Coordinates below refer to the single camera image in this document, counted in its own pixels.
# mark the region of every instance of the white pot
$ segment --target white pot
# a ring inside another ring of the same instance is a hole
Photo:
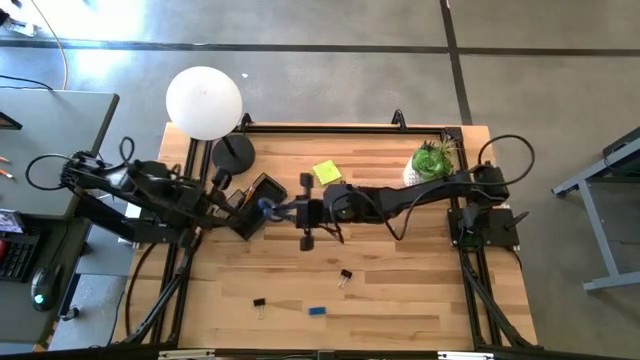
[[[404,179],[404,184],[407,186],[420,184],[424,182],[422,179],[422,175],[419,172],[413,169],[411,166],[411,162],[413,161],[413,156],[409,158],[409,162],[407,162],[407,166],[404,167],[404,171],[402,172],[402,178]]]

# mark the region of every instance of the white cable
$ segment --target white cable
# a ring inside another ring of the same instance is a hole
[[[69,65],[67,64],[67,56],[64,54],[64,49],[62,48],[62,44],[60,43],[60,40],[58,39],[58,35],[56,35],[55,31],[53,31],[53,28],[49,24],[49,21],[47,21],[47,18],[44,16],[42,11],[40,11],[40,8],[36,4],[36,0],[31,0],[31,3],[36,8],[38,13],[42,17],[42,20],[44,20],[45,24],[47,24],[47,27],[49,28],[49,31],[51,31],[51,34],[53,34],[53,37],[56,39],[56,43],[58,44],[58,49],[60,49],[60,55],[62,55],[62,62],[64,63],[64,81],[62,82],[62,90],[66,90],[67,89],[67,79],[69,78]]]

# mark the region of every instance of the green plant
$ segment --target green plant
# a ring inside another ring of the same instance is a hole
[[[453,163],[449,153],[454,148],[454,145],[454,142],[449,140],[438,145],[425,141],[413,154],[411,166],[424,181],[431,181],[450,175],[453,172]]]

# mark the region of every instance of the black lamp base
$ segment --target black lamp base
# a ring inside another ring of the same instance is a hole
[[[242,135],[225,136],[211,150],[213,164],[229,171],[231,175],[249,170],[255,159],[256,151],[253,144]]]

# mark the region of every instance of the potted plant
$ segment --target potted plant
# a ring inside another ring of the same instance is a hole
[[[404,168],[404,183],[407,186],[438,179],[453,172],[453,163],[449,153],[454,148],[453,141],[445,140],[441,144],[424,142],[413,153]]]

